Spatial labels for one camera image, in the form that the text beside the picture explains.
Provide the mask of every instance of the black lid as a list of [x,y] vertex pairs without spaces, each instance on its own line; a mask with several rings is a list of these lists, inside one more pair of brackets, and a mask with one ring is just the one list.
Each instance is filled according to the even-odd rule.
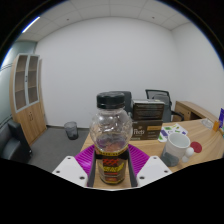
[[124,107],[124,94],[120,92],[99,93],[96,99],[97,107],[101,109],[118,109]]

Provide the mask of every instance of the wooden cabinet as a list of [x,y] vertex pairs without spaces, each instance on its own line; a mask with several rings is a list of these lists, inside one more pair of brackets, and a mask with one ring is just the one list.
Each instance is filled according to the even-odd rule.
[[[198,105],[188,102],[188,101],[177,101],[175,105],[175,111],[181,113],[184,116],[184,121],[197,120],[208,118],[210,121],[214,122],[217,120],[213,114],[208,112]],[[180,121],[179,116],[173,116],[174,122]]]
[[38,91],[39,56],[18,54],[10,75],[10,106],[13,120],[19,122],[31,145],[45,130]]

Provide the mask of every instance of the black chair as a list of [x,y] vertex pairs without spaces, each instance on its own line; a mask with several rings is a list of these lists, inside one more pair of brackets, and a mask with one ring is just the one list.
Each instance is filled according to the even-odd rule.
[[132,108],[131,108],[132,94],[131,94],[131,92],[130,91],[110,91],[110,92],[118,92],[118,93],[124,94],[124,100],[125,100],[124,110],[131,117],[131,115],[132,115]]
[[0,129],[0,158],[28,163],[32,150],[19,123],[9,120]]
[[179,116],[181,121],[184,120],[184,116],[182,114],[171,110],[172,102],[168,91],[153,89],[146,89],[145,91],[147,99],[157,99],[165,103],[163,111],[163,122],[171,122],[172,115]]

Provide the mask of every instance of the white mug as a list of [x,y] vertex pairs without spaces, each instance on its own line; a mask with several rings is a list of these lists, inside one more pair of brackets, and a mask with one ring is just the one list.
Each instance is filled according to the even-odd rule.
[[167,166],[176,166],[180,159],[187,162],[194,153],[190,143],[191,141],[186,135],[180,133],[170,134],[163,149],[161,160]]

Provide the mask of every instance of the gray floor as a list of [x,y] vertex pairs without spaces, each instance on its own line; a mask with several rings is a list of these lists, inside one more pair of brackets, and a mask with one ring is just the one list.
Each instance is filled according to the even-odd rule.
[[78,139],[70,140],[64,128],[48,127],[31,145],[33,156],[29,164],[53,172],[66,156],[80,152],[88,133],[88,129],[78,129]]

